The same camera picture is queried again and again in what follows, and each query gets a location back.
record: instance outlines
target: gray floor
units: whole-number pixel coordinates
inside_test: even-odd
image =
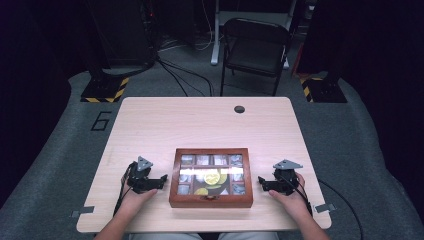
[[[292,63],[299,39],[290,52]],[[203,51],[178,47],[161,51],[160,57],[206,78],[219,94],[221,65],[211,66],[212,46]],[[424,228],[402,186],[385,169],[373,122],[360,97],[346,82],[339,82],[347,104],[308,103],[299,79],[284,71],[277,95],[293,103],[319,179],[339,191],[352,205],[365,239],[423,239]],[[191,85],[208,95],[200,78],[180,73]],[[252,80],[237,73],[236,79]],[[82,103],[80,94],[90,80],[88,73],[72,77],[68,107],[33,166],[0,212],[0,239],[91,239],[76,231],[73,210],[84,205],[121,101]],[[189,96],[199,92],[182,83]],[[226,96],[263,96],[226,87]],[[184,96],[175,80],[156,64],[131,77],[123,97]],[[110,119],[105,131],[90,131],[101,111]],[[333,239],[360,239],[358,224],[347,204],[321,185],[324,198],[337,206],[327,230]],[[297,231],[281,232],[281,239],[300,239]]]

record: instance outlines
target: black cable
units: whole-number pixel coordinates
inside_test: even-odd
[[[165,65],[165,64],[163,64],[163,62],[162,61],[160,61],[160,60],[158,60],[157,61],[160,65],[162,65],[162,67],[169,73],[169,74],[171,74],[171,76],[172,77],[174,77],[174,79],[175,79],[175,81],[178,83],[178,85],[180,86],[180,88],[181,88],[181,90],[183,90],[183,92],[184,92],[184,94],[185,94],[185,96],[186,97],[188,97],[188,94],[187,94],[187,92],[185,91],[185,89],[184,89],[184,87],[183,87],[183,85],[181,85],[181,83],[180,83],[180,81],[178,80],[178,78],[175,76],[175,74],[172,72],[172,71],[170,71],[169,69],[168,69],[168,67]]]
[[[214,96],[214,92],[215,92],[215,90],[214,90],[214,88],[213,88],[213,85],[212,85],[211,81],[210,81],[209,79],[207,79],[206,77],[204,77],[204,76],[202,76],[202,75],[200,75],[200,74],[198,74],[198,73],[196,73],[196,72],[193,72],[193,71],[191,71],[191,70],[189,70],[189,69],[183,68],[183,67],[181,67],[181,66],[179,66],[179,65],[177,65],[177,64],[175,64],[175,63],[173,63],[173,62],[170,62],[170,61],[168,61],[168,60],[160,59],[160,61],[161,61],[163,64],[166,64],[166,65],[167,65],[167,66],[169,66],[169,67],[172,67],[172,68],[178,69],[178,70],[180,70],[180,71],[183,71],[183,72],[186,72],[186,73],[192,74],[192,75],[194,75],[194,76],[197,76],[197,77],[199,77],[199,78],[202,78],[203,80],[205,80],[205,81],[206,81],[206,83],[207,83],[207,84],[208,84],[208,86],[209,86],[209,95],[210,95],[211,97],[213,97],[213,96]]]
[[[197,92],[199,92],[203,97],[205,96],[205,94],[202,92],[202,91],[200,91],[199,89],[197,89],[197,88],[195,88],[193,85],[191,85],[190,83],[188,83],[186,80],[184,80],[184,78],[182,78],[180,75],[178,75],[176,72],[174,72],[174,71],[171,71],[175,76],[177,76],[178,78],[180,78],[181,79],[181,81],[183,81],[185,84],[187,84],[188,86],[190,86],[191,88],[193,88],[194,90],[196,90]]]
[[[303,192],[304,193],[301,193],[300,191],[299,191],[299,189],[297,189],[297,187],[295,187],[289,180],[287,180],[285,177],[283,177],[283,176],[279,176],[280,178],[282,178],[288,185],[290,185],[290,187],[291,188],[293,188],[297,193],[299,193],[300,194],[300,196],[303,198],[303,201],[305,202],[305,205],[306,205],[306,208],[308,209],[308,211],[309,211],[309,213],[311,214],[311,216],[313,215],[312,214],[312,207],[311,207],[311,203],[309,202],[309,200],[308,200],[308,196],[306,195],[306,191],[305,191],[305,189],[303,188],[303,186],[302,186],[302,184],[300,184],[299,183],[299,186],[303,189]]]
[[[358,215],[356,214],[355,210],[353,209],[352,205],[349,203],[349,201],[343,197],[343,195],[341,193],[339,193],[338,191],[336,191],[336,189],[334,189],[333,187],[331,187],[328,183],[322,181],[321,179],[318,179],[318,182],[324,184],[325,186],[327,186],[329,189],[333,190],[337,195],[339,195],[339,197],[341,199],[343,199],[343,201],[347,204],[347,206],[350,208],[350,210],[353,213],[353,216],[355,216],[356,222],[358,223],[358,227],[359,227],[359,231],[361,233],[361,240],[364,239],[364,230],[362,228],[362,224],[361,221],[359,221]]]
[[[131,167],[134,165],[134,163],[131,163],[127,170],[125,170],[124,175],[121,178],[121,190],[119,191],[119,197],[118,197],[118,201],[116,201],[116,205],[115,205],[115,209],[113,210],[113,216],[115,216],[116,212],[118,211],[118,209],[121,207],[121,203],[122,203],[122,199],[124,199],[125,195],[128,193],[128,191],[131,189],[128,189],[124,195],[122,195],[122,193],[124,192],[124,186],[125,186],[125,182],[128,178],[128,174],[130,173],[130,169]]]

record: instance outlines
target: yellow and black hazard tape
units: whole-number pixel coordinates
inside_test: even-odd
[[[122,94],[124,94],[125,87],[127,86],[127,83],[129,81],[129,78],[125,78],[122,80],[121,84],[119,85],[119,89],[116,92],[115,96],[112,98],[96,98],[96,97],[81,97],[81,102],[92,102],[92,103],[99,103],[99,102],[118,102],[119,99],[121,99]]]
[[[317,80],[320,81],[322,78],[301,78],[300,83],[302,84],[303,93],[305,94],[306,100],[308,102],[314,102],[314,99],[312,99],[311,91],[309,90],[308,85],[306,84],[306,80]]]

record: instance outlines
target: wire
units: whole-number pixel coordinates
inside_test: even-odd
[[[208,84],[208,86],[209,86],[209,95],[211,96],[211,97],[213,97],[214,96],[214,92],[215,92],[215,90],[214,90],[214,87],[213,87],[213,85],[212,85],[212,83],[211,83],[211,81],[209,81],[209,79],[207,79],[206,77],[203,77],[202,75],[200,75],[200,74],[198,74],[198,73],[196,73],[196,72],[193,72],[193,71],[191,71],[191,70],[189,70],[189,69],[186,69],[186,68],[184,68],[184,67],[181,67],[181,66],[179,66],[179,65],[177,65],[177,64],[175,64],[175,63],[173,63],[173,62],[170,62],[170,61],[168,61],[168,60],[165,60],[165,59],[159,59],[159,61],[162,63],[162,64],[165,64],[165,65],[167,65],[167,66],[169,66],[169,67],[172,67],[172,68],[175,68],[175,69],[178,69],[178,70],[180,70],[180,71],[183,71],[183,72],[186,72],[186,73],[189,73],[189,74],[192,74],[192,75],[194,75],[194,76],[197,76],[197,77],[199,77],[199,78],[202,78],[203,80],[205,80],[206,81],[206,83]]]
[[[162,67],[169,73],[171,74],[172,77],[174,77],[175,81],[178,83],[178,85],[180,86],[181,90],[183,90],[184,94],[186,97],[188,97],[187,92],[185,91],[184,87],[181,85],[180,81],[178,81],[178,78],[175,76],[174,72],[172,72],[171,70],[168,69],[168,67],[160,60],[157,60],[157,62],[162,65]]]
[[[318,178],[318,182],[324,184],[325,186],[327,186],[329,189],[333,190],[337,195],[339,195],[339,197],[341,199],[343,199],[343,201],[347,204],[347,206],[349,206],[350,210],[352,211],[353,215],[355,216],[356,222],[358,223],[358,227],[359,227],[359,232],[361,234],[361,240],[364,239],[364,230],[362,228],[362,224],[361,221],[359,221],[358,215],[356,214],[355,210],[353,209],[352,205],[349,203],[349,201],[343,197],[343,195],[341,193],[339,193],[338,191],[336,191],[336,189],[334,189],[333,187],[331,187],[328,183],[324,182],[323,180]]]
[[[132,187],[128,188],[128,190],[124,193],[124,195],[122,196],[122,199],[124,199],[124,197],[127,195],[127,193],[132,189]]]
[[[134,163],[131,163],[127,170],[125,171],[124,175],[121,178],[121,190],[119,191],[119,197],[118,197],[118,201],[116,201],[116,205],[115,205],[115,209],[113,211],[113,216],[115,216],[116,212],[118,212],[118,209],[121,207],[121,203],[122,203],[122,199],[124,199],[125,195],[128,193],[129,189],[125,192],[125,194],[122,196],[122,193],[124,192],[124,186],[125,186],[125,182],[128,178],[128,174],[130,172],[131,167],[134,165]]]
[[[196,90],[197,92],[199,92],[203,97],[205,96],[205,94],[203,94],[202,91],[200,91],[199,89],[195,88],[193,85],[191,85],[190,83],[188,83],[186,80],[184,80],[184,78],[182,78],[180,75],[178,75],[177,73],[175,73],[174,71],[171,71],[169,68],[166,69],[168,72],[172,72],[176,77],[180,78],[181,81],[183,81],[185,84],[187,84],[188,86],[190,86],[191,88],[193,88],[194,90]]]
[[[208,42],[208,43],[196,43],[195,45],[210,45],[210,43],[213,43],[214,41],[212,41],[212,42]],[[171,49],[174,49],[174,48],[180,48],[180,47],[188,47],[188,45],[187,44],[181,44],[181,45],[176,45],[176,46],[172,46],[172,47],[168,47],[168,48],[165,48],[165,49],[161,49],[161,50],[159,50],[158,52],[163,52],[163,51],[168,51],[168,50],[171,50]]]
[[[176,40],[176,39],[171,39],[171,40],[167,40],[166,42],[164,41],[164,42],[162,43],[162,45],[160,46],[160,48],[165,48],[165,47],[167,47],[168,45],[170,45],[171,43],[175,43],[175,42],[178,42],[178,40]]]
[[[213,39],[213,35],[212,35],[212,27],[211,27],[211,24],[210,24],[210,22],[209,22],[209,19],[208,19],[208,15],[207,15],[207,13],[206,13],[206,8],[205,8],[205,1],[204,0],[202,0],[202,6],[203,6],[203,12],[205,13],[205,18],[206,18],[206,21],[208,22],[208,27],[209,27],[209,33],[210,33],[210,39],[209,39],[209,43],[205,46],[205,47],[203,47],[203,48],[196,48],[196,50],[199,50],[199,51],[202,51],[202,50],[205,50],[206,48],[208,48],[210,45],[211,45],[211,43],[212,43],[212,39]]]
[[[297,187],[295,187],[289,180],[287,180],[285,177],[283,176],[279,176],[280,178],[282,178],[288,185],[290,185],[291,188],[293,188],[297,193],[300,194],[300,196],[303,198],[303,201],[305,202],[306,208],[308,209],[309,213],[312,216],[312,208],[311,208],[311,203],[308,200],[308,196],[306,195],[305,189],[303,188],[302,184],[299,183],[300,187],[302,188],[304,193],[301,193],[299,191],[299,189],[297,189]]]

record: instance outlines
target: grommet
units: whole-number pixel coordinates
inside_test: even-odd
[[[236,113],[244,113],[244,111],[246,111],[246,109],[243,106],[238,105],[234,108],[234,111]]]

